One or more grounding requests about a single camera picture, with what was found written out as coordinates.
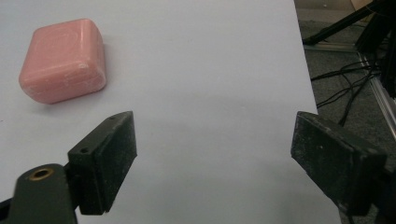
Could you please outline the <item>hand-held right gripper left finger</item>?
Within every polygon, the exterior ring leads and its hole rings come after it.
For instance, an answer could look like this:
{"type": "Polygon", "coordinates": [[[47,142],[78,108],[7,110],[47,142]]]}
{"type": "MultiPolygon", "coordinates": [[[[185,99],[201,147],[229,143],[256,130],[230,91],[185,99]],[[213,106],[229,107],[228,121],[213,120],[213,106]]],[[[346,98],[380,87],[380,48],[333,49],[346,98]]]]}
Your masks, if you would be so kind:
{"type": "Polygon", "coordinates": [[[137,156],[134,113],[105,119],[68,153],[69,171],[78,178],[82,215],[108,212],[137,156]]]}

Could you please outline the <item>black tripod leg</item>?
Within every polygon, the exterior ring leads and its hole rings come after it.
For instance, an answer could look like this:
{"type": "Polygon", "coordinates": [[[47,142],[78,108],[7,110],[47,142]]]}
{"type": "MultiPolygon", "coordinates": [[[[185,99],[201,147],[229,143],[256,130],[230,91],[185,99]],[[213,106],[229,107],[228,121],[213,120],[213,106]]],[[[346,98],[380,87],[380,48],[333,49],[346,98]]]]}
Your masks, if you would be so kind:
{"type": "Polygon", "coordinates": [[[308,46],[313,46],[319,43],[320,41],[342,31],[348,26],[356,23],[357,21],[371,15],[377,13],[381,7],[384,7],[390,0],[374,0],[373,2],[365,5],[364,7],[358,9],[357,11],[349,14],[344,17],[340,21],[332,24],[329,27],[323,28],[315,35],[311,35],[307,38],[303,39],[303,44],[308,46]]]}

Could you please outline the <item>aluminium frame rail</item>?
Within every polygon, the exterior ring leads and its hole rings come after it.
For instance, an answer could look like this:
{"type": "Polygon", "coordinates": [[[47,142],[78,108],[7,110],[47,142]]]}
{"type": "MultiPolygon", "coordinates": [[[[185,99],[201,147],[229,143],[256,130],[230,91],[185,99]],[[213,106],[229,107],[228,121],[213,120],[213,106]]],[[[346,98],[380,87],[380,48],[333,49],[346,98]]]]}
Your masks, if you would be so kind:
{"type": "Polygon", "coordinates": [[[375,59],[370,59],[363,53],[358,53],[362,65],[373,68],[374,77],[370,80],[370,86],[375,99],[389,127],[391,135],[396,141],[396,99],[389,96],[387,90],[380,81],[380,67],[375,59]]]}

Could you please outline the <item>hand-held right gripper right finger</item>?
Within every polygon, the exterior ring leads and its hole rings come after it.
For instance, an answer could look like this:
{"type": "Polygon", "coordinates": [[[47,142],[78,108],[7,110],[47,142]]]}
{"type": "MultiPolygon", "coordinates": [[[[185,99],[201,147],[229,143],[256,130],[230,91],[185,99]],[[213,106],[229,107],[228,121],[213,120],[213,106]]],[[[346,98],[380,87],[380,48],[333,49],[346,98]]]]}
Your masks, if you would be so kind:
{"type": "Polygon", "coordinates": [[[341,211],[367,214],[374,202],[374,177],[387,160],[384,150],[331,120],[299,111],[290,154],[341,211]]]}

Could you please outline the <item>pink soap bar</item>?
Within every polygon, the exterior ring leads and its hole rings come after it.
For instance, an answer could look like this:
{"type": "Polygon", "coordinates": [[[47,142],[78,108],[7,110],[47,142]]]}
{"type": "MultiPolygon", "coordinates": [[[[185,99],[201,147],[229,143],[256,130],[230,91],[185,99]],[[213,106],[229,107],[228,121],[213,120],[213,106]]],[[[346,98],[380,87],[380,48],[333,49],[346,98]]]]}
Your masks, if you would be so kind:
{"type": "Polygon", "coordinates": [[[101,90],[105,50],[95,23],[79,19],[35,30],[19,83],[25,94],[47,105],[101,90]]]}

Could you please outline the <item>black stand post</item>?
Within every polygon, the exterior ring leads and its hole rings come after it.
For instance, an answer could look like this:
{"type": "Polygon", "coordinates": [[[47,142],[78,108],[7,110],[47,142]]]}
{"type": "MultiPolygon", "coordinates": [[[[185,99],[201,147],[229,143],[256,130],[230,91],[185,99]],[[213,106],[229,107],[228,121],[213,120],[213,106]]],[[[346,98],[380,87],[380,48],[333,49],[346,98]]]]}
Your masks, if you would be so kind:
{"type": "Polygon", "coordinates": [[[374,0],[364,7],[373,17],[359,37],[359,52],[375,53],[384,48],[380,82],[389,97],[396,98],[396,0],[374,0]]]}

